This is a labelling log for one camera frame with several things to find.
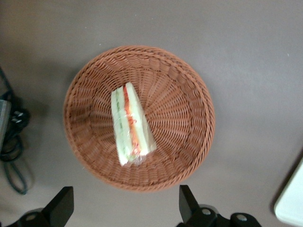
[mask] metal screw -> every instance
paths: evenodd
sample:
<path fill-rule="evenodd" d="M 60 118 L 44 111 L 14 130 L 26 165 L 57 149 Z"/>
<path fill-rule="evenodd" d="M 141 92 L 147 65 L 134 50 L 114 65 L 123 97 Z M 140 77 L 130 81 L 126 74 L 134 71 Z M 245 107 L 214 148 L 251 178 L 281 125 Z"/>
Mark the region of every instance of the metal screw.
<path fill-rule="evenodd" d="M 240 221 L 247 221 L 247 218 L 243 214 L 238 214 L 237 219 L 239 219 Z"/>
<path fill-rule="evenodd" d="M 202 209 L 202 213 L 205 214 L 205 215 L 210 215 L 211 214 L 210 210 L 206 209 L 206 208 Z"/>
<path fill-rule="evenodd" d="M 35 219 L 35 217 L 36 217 L 36 214 L 30 214 L 25 218 L 25 221 L 31 221 L 31 220 Z"/>

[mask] sandwich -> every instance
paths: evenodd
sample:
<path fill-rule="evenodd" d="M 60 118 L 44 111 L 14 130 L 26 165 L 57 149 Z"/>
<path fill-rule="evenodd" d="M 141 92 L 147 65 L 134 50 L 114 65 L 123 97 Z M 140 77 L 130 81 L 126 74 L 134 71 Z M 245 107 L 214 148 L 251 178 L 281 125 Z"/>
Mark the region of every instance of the sandwich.
<path fill-rule="evenodd" d="M 140 164 L 157 146 L 132 83 L 112 92 L 111 110 L 120 164 Z"/>

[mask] woven basket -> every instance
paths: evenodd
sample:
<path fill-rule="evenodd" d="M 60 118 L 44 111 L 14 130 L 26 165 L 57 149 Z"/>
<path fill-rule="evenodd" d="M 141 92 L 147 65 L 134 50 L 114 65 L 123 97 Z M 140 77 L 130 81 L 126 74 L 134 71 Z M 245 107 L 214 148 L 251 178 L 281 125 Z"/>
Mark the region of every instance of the woven basket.
<path fill-rule="evenodd" d="M 110 107 L 113 90 L 132 82 L 157 149 L 141 165 L 119 164 Z M 151 192 L 189 177 L 214 136 L 214 108 L 200 76 L 177 56 L 154 47 L 121 46 L 92 59 L 64 103 L 68 141 L 80 162 L 115 187 Z"/>

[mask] sandwich filling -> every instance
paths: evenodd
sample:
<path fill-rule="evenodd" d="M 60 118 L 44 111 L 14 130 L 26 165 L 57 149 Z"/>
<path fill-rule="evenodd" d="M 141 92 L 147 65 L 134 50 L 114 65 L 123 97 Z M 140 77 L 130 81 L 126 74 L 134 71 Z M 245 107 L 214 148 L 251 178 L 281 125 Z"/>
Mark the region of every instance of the sandwich filling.
<path fill-rule="evenodd" d="M 136 129 L 134 127 L 134 124 L 136 123 L 136 120 L 134 120 L 133 117 L 132 117 L 132 110 L 130 108 L 128 93 L 127 93 L 127 89 L 126 89 L 125 85 L 123 86 L 123 93 L 124 93 L 124 100 L 125 100 L 124 109 L 126 111 L 128 125 L 129 125 L 129 128 L 130 128 L 129 133 L 130 133 L 130 136 L 131 136 L 132 146 L 133 146 L 131 156 L 133 156 L 133 155 L 138 156 L 138 155 L 140 155 L 141 148 L 140 148 L 140 145 L 139 145 L 137 132 L 136 132 Z"/>

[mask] black cable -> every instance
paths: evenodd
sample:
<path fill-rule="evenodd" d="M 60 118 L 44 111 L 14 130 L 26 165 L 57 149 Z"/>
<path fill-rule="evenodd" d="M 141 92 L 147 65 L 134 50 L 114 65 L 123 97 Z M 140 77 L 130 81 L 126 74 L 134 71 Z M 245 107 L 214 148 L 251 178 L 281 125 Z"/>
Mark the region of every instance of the black cable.
<path fill-rule="evenodd" d="M 20 100 L 15 96 L 9 81 L 0 67 L 0 78 L 4 81 L 7 92 L 1 95 L 1 99 L 11 102 L 10 118 L 5 133 L 2 150 L 0 151 L 0 161 L 3 162 L 4 172 L 11 187 L 19 194 L 27 193 L 27 183 L 21 174 L 15 161 L 23 153 L 23 144 L 19 136 L 23 128 L 29 123 L 30 114 L 26 109 L 21 108 Z M 12 172 L 20 180 L 22 187 L 18 187 L 13 180 Z"/>
<path fill-rule="evenodd" d="M 12 137 L 8 137 L 3 142 L 2 151 L 0 152 L 0 160 L 3 162 L 4 172 L 6 178 L 10 184 L 10 186 L 19 194 L 25 195 L 27 193 L 27 183 L 24 176 L 21 174 L 17 166 L 15 165 L 15 161 L 19 159 L 23 153 L 23 144 L 20 136 L 16 133 L 10 133 L 13 135 Z M 13 144 L 13 148 L 6 150 L 7 146 L 11 146 Z M 14 172 L 15 175 L 20 180 L 22 187 L 18 187 L 12 178 L 11 172 Z"/>

